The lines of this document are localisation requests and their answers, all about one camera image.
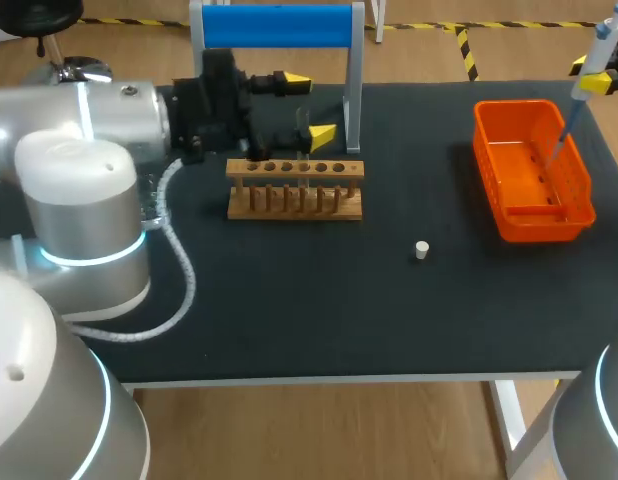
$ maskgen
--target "floor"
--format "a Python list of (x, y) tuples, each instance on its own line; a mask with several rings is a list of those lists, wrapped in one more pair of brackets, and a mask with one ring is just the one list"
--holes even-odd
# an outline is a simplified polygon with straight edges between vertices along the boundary
[[(85, 4), (89, 17), (187, 21), (187, 0)], [(611, 3), (598, 0), (388, 0), (386, 20), (598, 21), (610, 10)], [(186, 30), (77, 25), (60, 37), (66, 55), (101, 58), (118, 79), (161, 84), (192, 74)], [(469, 32), (483, 81), (566, 78), (591, 38), (592, 31), (583, 28)], [(370, 39), (371, 32), (366, 82), (467, 81), (453, 34), (399, 30), (385, 32), (382, 45)], [(323, 83), (341, 82), (344, 76), (341, 51), (236, 54), (250, 73), (285, 69)], [(40, 62), (33, 41), (0, 44), (0, 86), (17, 84)], [(618, 94), (595, 98), (591, 108), (618, 161)], [(553, 382), (518, 382), (517, 387), (530, 423)], [(144, 391), (140, 402), (152, 436), (150, 479), (503, 479), (485, 391), (478, 383)], [(556, 477), (548, 468), (538, 478)]]

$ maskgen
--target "black tablecloth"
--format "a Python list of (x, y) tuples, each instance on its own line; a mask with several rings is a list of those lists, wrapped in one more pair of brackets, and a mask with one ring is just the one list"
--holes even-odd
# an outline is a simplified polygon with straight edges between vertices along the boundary
[[(169, 203), (198, 276), (193, 308), (154, 340), (87, 343), (123, 382), (583, 368), (618, 335), (618, 167), (593, 117), (574, 138), (598, 218), (568, 244), (503, 242), (471, 148), (479, 100), (548, 98), (564, 116), (570, 88), (366, 85), (363, 222), (228, 221), (222, 159), (188, 167)], [(312, 123), (342, 126), (341, 96), (316, 86)], [(262, 128), (293, 123), (301, 102), (259, 98)], [(339, 131), (315, 158), (339, 156)], [(0, 236), (19, 231), (31, 233), (20, 195), (0, 186)], [(416, 240), (431, 245), (418, 264)], [(148, 299), (103, 328), (144, 330), (178, 308), (184, 282), (161, 232), (148, 247)]]

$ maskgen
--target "orange basket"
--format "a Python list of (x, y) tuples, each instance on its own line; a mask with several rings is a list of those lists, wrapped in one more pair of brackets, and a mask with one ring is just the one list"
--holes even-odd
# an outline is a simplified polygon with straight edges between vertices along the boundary
[(591, 178), (571, 136), (549, 162), (564, 128), (553, 102), (480, 102), (474, 114), (473, 149), (502, 238), (568, 242), (593, 224)]

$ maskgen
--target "blue handle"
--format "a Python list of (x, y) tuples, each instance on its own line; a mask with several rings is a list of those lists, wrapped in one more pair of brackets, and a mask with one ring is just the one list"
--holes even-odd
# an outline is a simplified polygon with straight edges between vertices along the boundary
[(351, 5), (205, 5), (206, 48), (349, 48)]

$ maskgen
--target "cable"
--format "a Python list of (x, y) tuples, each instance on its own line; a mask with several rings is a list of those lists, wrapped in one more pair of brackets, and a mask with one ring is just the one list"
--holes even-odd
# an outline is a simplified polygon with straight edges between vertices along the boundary
[[(167, 187), (169, 185), (169, 181), (175, 175), (175, 173), (182, 168), (182, 162), (180, 160), (176, 160), (173, 162), (167, 170), (162, 174), (160, 181), (158, 182), (158, 200), (157, 200), (157, 213), (159, 217), (168, 219), (169, 210), (167, 209)], [(191, 308), (193, 304), (193, 299), (196, 295), (196, 273), (193, 269), (193, 265), (191, 264), (191, 260), (187, 256), (187, 252), (185, 252), (184, 247), (180, 243), (180, 240), (176, 236), (176, 232), (171, 226), (171, 222), (166, 221), (164, 226), (162, 227), (165, 237), (171, 244), (173, 248), (173, 252), (176, 255), (176, 258), (180, 262), (180, 266), (182, 267), (182, 273), (185, 276), (185, 297), (182, 300), (182, 304), (178, 311), (166, 322), (161, 325), (158, 325), (151, 330), (146, 330), (144, 332), (137, 333), (115, 333), (115, 332), (107, 332), (105, 330), (98, 330), (95, 328), (82, 327), (78, 325), (72, 325), (71, 330), (73, 333), (77, 335), (81, 335), (83, 337), (96, 338), (98, 340), (104, 340), (108, 342), (116, 342), (116, 343), (131, 343), (131, 342), (142, 342), (143, 340), (149, 340), (150, 338), (155, 338), (159, 335), (162, 335), (167, 330), (173, 328)]]

